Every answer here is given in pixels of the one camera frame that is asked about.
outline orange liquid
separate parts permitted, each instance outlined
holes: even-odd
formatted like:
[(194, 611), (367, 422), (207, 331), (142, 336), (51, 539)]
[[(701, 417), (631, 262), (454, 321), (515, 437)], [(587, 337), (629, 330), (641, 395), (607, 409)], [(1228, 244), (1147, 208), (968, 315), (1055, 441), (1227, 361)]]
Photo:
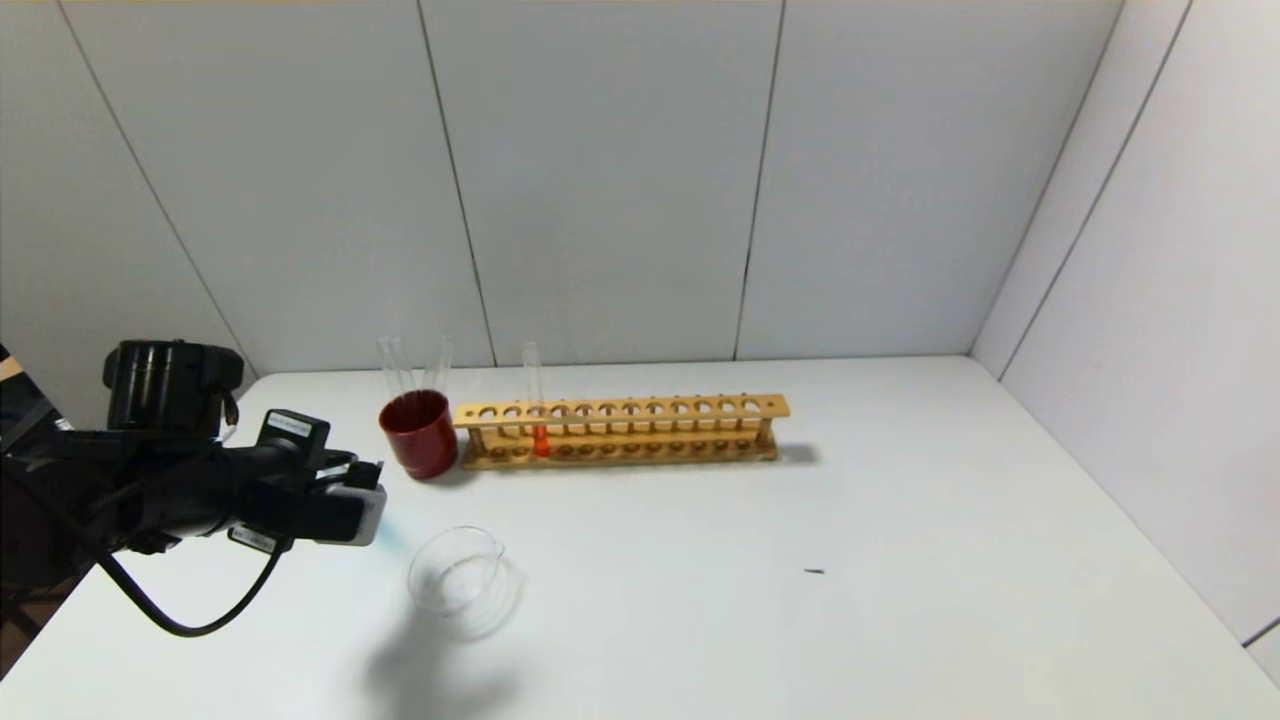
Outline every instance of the orange liquid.
[(539, 457), (549, 457), (552, 454), (552, 443), (547, 439), (547, 425), (534, 427), (534, 455)]

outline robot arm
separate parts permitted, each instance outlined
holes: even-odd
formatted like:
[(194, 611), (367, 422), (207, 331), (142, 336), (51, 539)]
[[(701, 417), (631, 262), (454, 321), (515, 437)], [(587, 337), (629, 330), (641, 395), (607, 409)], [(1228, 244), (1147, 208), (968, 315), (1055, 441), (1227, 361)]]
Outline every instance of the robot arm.
[[(152, 620), (195, 635), (234, 618), (296, 538), (372, 542), (387, 501), (381, 465), (325, 450), (328, 423), (271, 410), (252, 447), (211, 439), (223, 411), (236, 416), (242, 368), (221, 347), (120, 343), (106, 361), (108, 432), (60, 433), (3, 459), (0, 583), (49, 587), (99, 562)], [(205, 628), (169, 620), (110, 556), (224, 530), (271, 559), (246, 598)]]

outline label sticker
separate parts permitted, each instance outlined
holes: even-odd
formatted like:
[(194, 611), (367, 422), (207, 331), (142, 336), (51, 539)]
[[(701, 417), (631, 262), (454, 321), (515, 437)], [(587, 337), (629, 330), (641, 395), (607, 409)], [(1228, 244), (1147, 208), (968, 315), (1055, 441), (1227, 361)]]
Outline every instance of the label sticker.
[(271, 413), (268, 415), (266, 424), (273, 428), (279, 428), (287, 433), (293, 433), (298, 437), (311, 437), (311, 423), (294, 420), (293, 418), (280, 415), (279, 413)]

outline wall seam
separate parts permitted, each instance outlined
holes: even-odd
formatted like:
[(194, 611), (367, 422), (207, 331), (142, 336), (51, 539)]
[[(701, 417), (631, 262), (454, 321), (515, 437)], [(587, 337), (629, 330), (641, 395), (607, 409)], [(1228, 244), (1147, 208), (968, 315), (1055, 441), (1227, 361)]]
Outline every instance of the wall seam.
[(1059, 263), (1057, 270), (1053, 272), (1053, 278), (1050, 279), (1048, 286), (1044, 288), (1044, 293), (1041, 296), (1039, 304), (1036, 305), (1036, 311), (1032, 313), (1032, 319), (1023, 328), (1021, 337), (1018, 338), (1018, 345), (1014, 346), (1014, 351), (1009, 355), (1009, 360), (1005, 361), (1005, 368), (1000, 372), (997, 377), (998, 380), (1004, 382), (1005, 375), (1009, 374), (1009, 369), (1014, 366), (1014, 361), (1018, 359), (1018, 354), (1023, 348), (1023, 343), (1027, 342), (1027, 337), (1030, 334), (1032, 328), (1036, 327), (1036, 320), (1039, 318), (1041, 311), (1044, 309), (1044, 304), (1048, 301), (1050, 296), (1053, 293), (1053, 287), (1057, 284), (1059, 278), (1062, 277), (1062, 270), (1066, 268), (1068, 263), (1071, 261), (1071, 255), (1075, 252), (1076, 245), (1080, 243), (1080, 238), (1084, 237), (1084, 231), (1089, 227), (1089, 220), (1093, 219), (1093, 213), (1098, 209), (1098, 204), (1102, 201), (1102, 196), (1106, 195), (1107, 187), (1111, 184), (1111, 178), (1115, 177), (1116, 168), (1120, 167), (1120, 160), (1124, 158), (1125, 151), (1129, 150), (1129, 142), (1133, 140), (1134, 133), (1138, 129), (1138, 124), (1142, 122), (1142, 117), (1147, 111), (1147, 104), (1151, 102), (1151, 96), (1156, 92), (1156, 86), (1160, 85), (1160, 78), (1165, 74), (1165, 67), (1169, 64), (1169, 58), (1174, 53), (1174, 46), (1178, 45), (1178, 38), (1183, 33), (1183, 26), (1187, 24), (1187, 18), (1190, 15), (1193, 0), (1188, 0), (1187, 8), (1183, 9), (1183, 17), (1178, 19), (1178, 27), (1174, 28), (1172, 37), (1169, 38), (1169, 46), (1165, 47), (1165, 55), (1160, 59), (1160, 67), (1156, 68), (1156, 76), (1151, 81), (1151, 86), (1147, 88), (1147, 95), (1143, 96), (1142, 104), (1138, 106), (1138, 111), (1134, 114), (1133, 122), (1129, 124), (1129, 132), (1125, 133), (1124, 142), (1120, 143), (1120, 151), (1116, 152), (1115, 160), (1111, 161), (1111, 168), (1107, 169), (1107, 176), (1098, 187), (1097, 195), (1093, 196), (1093, 202), (1089, 205), (1089, 211), (1085, 213), (1084, 220), (1080, 223), (1080, 228), (1076, 231), (1075, 237), (1071, 240), (1071, 245), (1066, 249), (1066, 255), (1062, 256), (1062, 261)]
[(244, 343), (236, 336), (236, 329), (232, 328), (230, 322), (227, 319), (227, 314), (223, 313), (221, 306), (218, 304), (218, 299), (214, 297), (214, 292), (209, 288), (209, 282), (205, 281), (205, 275), (201, 274), (200, 266), (196, 265), (196, 260), (191, 256), (191, 250), (187, 249), (187, 243), (182, 240), (182, 233), (178, 232), (178, 225), (174, 224), (173, 218), (169, 215), (169, 210), (160, 200), (160, 193), (156, 191), (155, 183), (151, 182), (151, 176), (147, 174), (147, 169), (142, 165), (142, 159), (138, 158), (137, 150), (133, 149), (133, 142), (129, 141), (128, 133), (124, 132), (124, 124), (120, 122), (120, 117), (115, 113), (111, 100), (106, 96), (106, 90), (102, 87), (102, 82), (99, 79), (97, 72), (93, 69), (93, 64), (88, 61), (88, 53), (84, 51), (84, 44), (81, 42), (79, 35), (76, 32), (76, 26), (72, 24), (72, 18), (67, 14), (67, 8), (63, 6), (63, 0), (56, 1), (58, 12), (61, 13), (63, 22), (67, 23), (67, 29), (72, 35), (72, 41), (76, 42), (76, 49), (79, 51), (81, 60), (84, 61), (84, 68), (88, 70), (88, 76), (93, 81), (93, 87), (97, 88), (99, 97), (101, 97), (102, 104), (106, 105), (106, 111), (111, 115), (111, 122), (115, 123), (115, 129), (120, 133), (120, 140), (124, 141), (124, 147), (129, 151), (129, 156), (133, 158), (133, 165), (142, 176), (142, 182), (146, 183), (147, 191), (151, 192), (151, 199), (155, 200), (156, 208), (160, 209), (160, 215), (164, 217), (165, 224), (169, 225), (169, 232), (173, 233), (173, 238), (178, 242), (178, 247), (182, 249), (182, 254), (187, 258), (187, 263), (191, 265), (191, 272), (196, 273), (196, 279), (200, 282), (200, 287), (204, 288), (205, 295), (209, 296), (209, 302), (214, 306), (214, 311), (218, 313), (218, 318), (223, 322), (223, 327), (227, 328), (227, 334), (232, 337), (232, 342), (236, 343), (236, 348), (239, 350), (250, 373), (252, 373), (256, 378), (261, 378), (257, 368), (253, 366), (253, 361), (250, 359), (248, 352), (244, 350)]
[(987, 320), (991, 319), (991, 313), (996, 309), (996, 304), (1000, 302), (1000, 293), (1005, 290), (1005, 283), (1009, 282), (1009, 275), (1014, 272), (1014, 265), (1018, 264), (1018, 258), (1023, 254), (1023, 247), (1027, 245), (1027, 236), (1030, 234), (1032, 225), (1036, 224), (1036, 217), (1039, 215), (1041, 208), (1044, 205), (1044, 197), (1048, 195), (1048, 188), (1053, 184), (1053, 176), (1057, 174), (1057, 168), (1062, 163), (1062, 156), (1066, 155), (1066, 146), (1070, 145), (1071, 136), (1075, 135), (1075, 126), (1080, 122), (1080, 115), (1084, 114), (1084, 104), (1089, 101), (1089, 94), (1093, 92), (1093, 83), (1097, 82), (1098, 72), (1102, 69), (1102, 63), (1106, 60), (1107, 53), (1111, 50), (1111, 41), (1115, 40), (1116, 27), (1120, 26), (1120, 14), (1124, 12), (1124, 6), (1126, 4), (1128, 0), (1120, 3), (1120, 8), (1116, 10), (1116, 17), (1111, 20), (1111, 29), (1107, 31), (1107, 41), (1102, 45), (1102, 53), (1098, 53), (1098, 61), (1093, 65), (1093, 73), (1089, 76), (1089, 83), (1084, 88), (1084, 95), (1080, 96), (1079, 105), (1075, 106), (1075, 115), (1071, 118), (1071, 124), (1066, 128), (1066, 135), (1062, 136), (1062, 145), (1057, 149), (1057, 156), (1053, 158), (1053, 167), (1050, 168), (1048, 178), (1044, 181), (1044, 186), (1041, 187), (1039, 196), (1036, 199), (1036, 208), (1032, 210), (1030, 217), (1027, 218), (1027, 225), (1023, 228), (1023, 234), (1018, 241), (1018, 247), (1014, 249), (1014, 254), (1009, 258), (1009, 264), (1005, 265), (1005, 273), (1000, 278), (1000, 286), (997, 286), (996, 296), (991, 299), (991, 305), (987, 306), (987, 313), (982, 316), (982, 324), (978, 325), (978, 332), (974, 333), (973, 342), (969, 343), (969, 352), (965, 354), (968, 357), (973, 357), (973, 351), (978, 346), (978, 338), (982, 336), (982, 331), (987, 327)]
[(755, 245), (755, 219), (760, 211), (760, 186), (764, 183), (764, 152), (769, 147), (769, 122), (773, 119), (773, 92), (778, 87), (778, 61), (782, 58), (782, 26), (787, 18), (787, 0), (778, 5), (778, 37), (773, 44), (773, 72), (769, 74), (769, 97), (764, 105), (764, 133), (760, 136), (760, 164), (755, 170), (755, 197), (751, 200), (751, 227), (746, 233), (746, 258), (742, 261), (742, 293), (737, 300), (737, 331), (733, 333), (733, 355), (742, 342), (742, 319), (746, 310), (746, 279), (751, 274), (751, 246)]
[(435, 91), (435, 108), (440, 113), (440, 129), (444, 132), (444, 149), (449, 154), (449, 170), (453, 172), (453, 187), (458, 193), (458, 213), (462, 214), (462, 232), (467, 238), (467, 252), (471, 255), (471, 273), (476, 279), (476, 295), (480, 296), (480, 315), (484, 318), (484, 332), (489, 338), (489, 356), (493, 366), (498, 366), (498, 348), (493, 342), (493, 327), (489, 324), (489, 307), (484, 301), (484, 286), (480, 282), (480, 263), (476, 261), (476, 247), (471, 242), (471, 223), (467, 220), (467, 206), (462, 201), (462, 181), (458, 179), (458, 163), (453, 158), (453, 140), (449, 136), (449, 122), (444, 117), (444, 97), (440, 92), (440, 78), (435, 74), (435, 56), (431, 54), (431, 38), (426, 33), (426, 12), (422, 10), (422, 0), (413, 0), (417, 8), (417, 23), (422, 28), (422, 46), (426, 49), (426, 67), (431, 72), (431, 88)]

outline white wall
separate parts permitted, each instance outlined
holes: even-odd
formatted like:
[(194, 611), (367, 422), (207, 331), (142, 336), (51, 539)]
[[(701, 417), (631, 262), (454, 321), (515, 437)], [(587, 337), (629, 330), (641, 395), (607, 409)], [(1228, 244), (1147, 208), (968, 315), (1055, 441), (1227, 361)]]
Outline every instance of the white wall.
[(1245, 638), (1280, 614), (1280, 4), (1196, 3), (1009, 389)]
[(969, 352), (1119, 8), (790, 3), (737, 356)]
[(413, 0), (65, 6), (260, 372), (493, 364)]
[(1125, 3), (1053, 177), (991, 307), (973, 357), (997, 378), (1030, 327), (1129, 131), (1190, 0)]
[[(550, 363), (965, 351), (1116, 6), (424, 0), (434, 70), (415, 0), (65, 12), (198, 304), (271, 373), (376, 366), (385, 333), (421, 363), (442, 331), (471, 365), (529, 338)], [(61, 204), (102, 213), (105, 184)], [(61, 272), (31, 247), (10, 275)]]
[(780, 3), (422, 6), (499, 363), (732, 357)]
[(64, 416), (100, 428), (102, 360), (138, 337), (239, 350), (58, 6), (0, 3), (0, 342)]

